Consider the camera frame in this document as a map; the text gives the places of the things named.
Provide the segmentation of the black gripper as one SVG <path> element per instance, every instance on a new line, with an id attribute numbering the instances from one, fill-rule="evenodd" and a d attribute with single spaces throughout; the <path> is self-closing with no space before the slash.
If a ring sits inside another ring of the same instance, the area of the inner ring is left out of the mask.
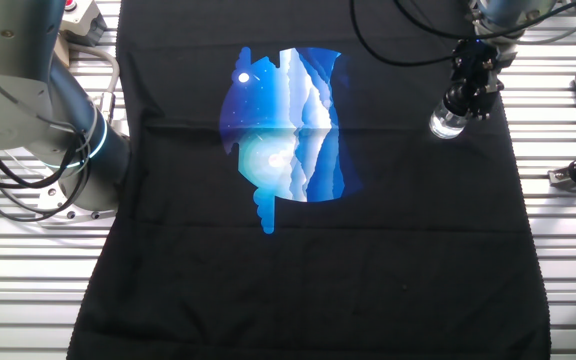
<path id="1" fill-rule="evenodd" d="M 504 84 L 497 74 L 509 67 L 517 55 L 517 45 L 505 38 L 489 40 L 462 39 L 453 51 L 451 94 L 454 113 L 470 113 L 476 120 L 486 120 L 497 102 Z M 472 85 L 477 85 L 475 92 Z"/>

